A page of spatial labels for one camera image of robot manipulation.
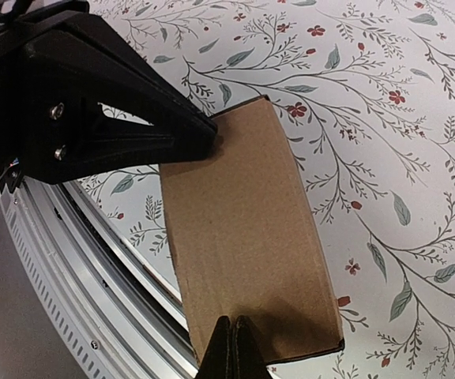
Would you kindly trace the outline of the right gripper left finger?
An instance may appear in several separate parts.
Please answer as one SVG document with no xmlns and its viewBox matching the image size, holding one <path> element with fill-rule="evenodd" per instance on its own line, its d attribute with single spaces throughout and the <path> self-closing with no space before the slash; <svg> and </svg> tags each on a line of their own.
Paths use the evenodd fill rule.
<svg viewBox="0 0 455 379">
<path fill-rule="evenodd" d="M 216 134 L 86 1 L 0 1 L 0 178 L 203 160 Z"/>
</svg>

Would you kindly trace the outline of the brown cardboard box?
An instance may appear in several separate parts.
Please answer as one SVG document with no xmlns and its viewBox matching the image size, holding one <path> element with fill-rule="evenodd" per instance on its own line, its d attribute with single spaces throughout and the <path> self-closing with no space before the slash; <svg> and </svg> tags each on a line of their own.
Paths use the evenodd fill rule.
<svg viewBox="0 0 455 379">
<path fill-rule="evenodd" d="M 266 96 L 216 114 L 203 161 L 160 167 L 167 239 L 201 361 L 246 316 L 268 364 L 343 350 L 337 298 L 288 139 Z"/>
</svg>

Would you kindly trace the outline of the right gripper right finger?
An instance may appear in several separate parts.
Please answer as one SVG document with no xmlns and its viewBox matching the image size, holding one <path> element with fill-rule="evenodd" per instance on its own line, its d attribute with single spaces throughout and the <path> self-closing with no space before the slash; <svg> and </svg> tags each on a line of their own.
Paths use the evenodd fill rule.
<svg viewBox="0 0 455 379">
<path fill-rule="evenodd" d="M 197 379 L 270 379 L 266 364 L 250 329 L 250 319 L 234 323 L 220 317 L 201 360 Z"/>
</svg>

